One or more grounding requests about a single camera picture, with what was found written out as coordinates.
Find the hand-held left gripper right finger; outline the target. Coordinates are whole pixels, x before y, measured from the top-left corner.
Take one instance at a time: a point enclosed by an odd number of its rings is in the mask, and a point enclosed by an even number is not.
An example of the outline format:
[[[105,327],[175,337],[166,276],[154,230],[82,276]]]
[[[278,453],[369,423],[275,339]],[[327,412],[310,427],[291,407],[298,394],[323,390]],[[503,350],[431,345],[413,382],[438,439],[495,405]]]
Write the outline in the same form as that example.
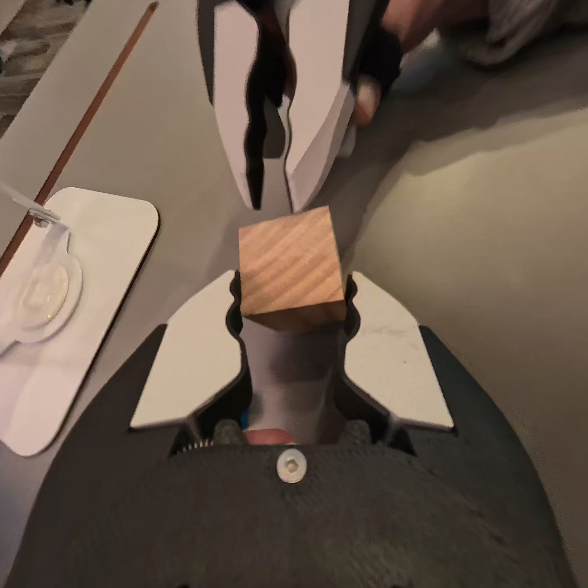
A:
[[[417,320],[364,274],[348,275],[337,344],[336,408],[367,423],[373,443],[405,427],[450,432],[447,407]]]

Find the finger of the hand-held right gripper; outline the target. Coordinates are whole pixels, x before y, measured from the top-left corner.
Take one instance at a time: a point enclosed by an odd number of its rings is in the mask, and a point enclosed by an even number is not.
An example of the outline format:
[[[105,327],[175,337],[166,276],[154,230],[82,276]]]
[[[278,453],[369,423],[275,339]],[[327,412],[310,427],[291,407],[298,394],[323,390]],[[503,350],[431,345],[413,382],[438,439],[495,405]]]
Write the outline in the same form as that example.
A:
[[[277,15],[293,59],[285,179],[292,212],[318,195],[339,155],[353,111],[343,77],[349,1],[278,1]]]
[[[246,206],[262,207],[265,115],[262,28],[239,1],[198,1],[198,42],[209,101]]]

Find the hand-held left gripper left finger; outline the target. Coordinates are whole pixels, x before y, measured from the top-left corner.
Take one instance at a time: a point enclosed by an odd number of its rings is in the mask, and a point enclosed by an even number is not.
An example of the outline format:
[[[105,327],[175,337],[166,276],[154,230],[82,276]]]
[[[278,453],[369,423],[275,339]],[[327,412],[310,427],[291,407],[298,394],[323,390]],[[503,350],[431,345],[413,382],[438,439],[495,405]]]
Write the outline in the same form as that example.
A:
[[[130,420],[133,430],[180,424],[203,443],[220,421],[241,424],[253,391],[240,301],[240,275],[230,270],[171,316]]]

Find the wooden cube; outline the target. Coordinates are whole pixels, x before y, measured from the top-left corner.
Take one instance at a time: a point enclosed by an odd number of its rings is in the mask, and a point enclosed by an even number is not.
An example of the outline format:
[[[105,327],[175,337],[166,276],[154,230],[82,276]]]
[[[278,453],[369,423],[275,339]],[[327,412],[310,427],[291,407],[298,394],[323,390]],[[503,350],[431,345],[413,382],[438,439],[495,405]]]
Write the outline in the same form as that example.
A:
[[[346,315],[328,206],[239,229],[241,315],[277,332],[340,325]]]

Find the person's right hand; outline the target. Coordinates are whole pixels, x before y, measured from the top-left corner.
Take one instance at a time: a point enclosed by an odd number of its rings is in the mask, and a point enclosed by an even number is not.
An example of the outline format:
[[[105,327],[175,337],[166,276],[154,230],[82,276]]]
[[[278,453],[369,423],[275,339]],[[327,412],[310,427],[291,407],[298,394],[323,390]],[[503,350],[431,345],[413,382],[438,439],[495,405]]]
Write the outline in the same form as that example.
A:
[[[389,1],[382,25],[395,33],[403,56],[414,50],[434,30],[443,31],[488,14],[488,1]],[[357,87],[352,122],[364,127],[373,119],[385,95],[371,77],[361,77]]]

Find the white desk stand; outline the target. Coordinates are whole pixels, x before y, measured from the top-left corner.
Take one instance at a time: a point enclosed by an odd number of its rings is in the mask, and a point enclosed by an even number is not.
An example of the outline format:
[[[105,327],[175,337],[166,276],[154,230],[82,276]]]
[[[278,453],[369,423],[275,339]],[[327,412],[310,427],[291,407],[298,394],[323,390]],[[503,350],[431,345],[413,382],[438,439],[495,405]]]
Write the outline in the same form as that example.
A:
[[[1,442],[31,457],[62,428],[159,228],[150,203],[67,187],[1,275]]]

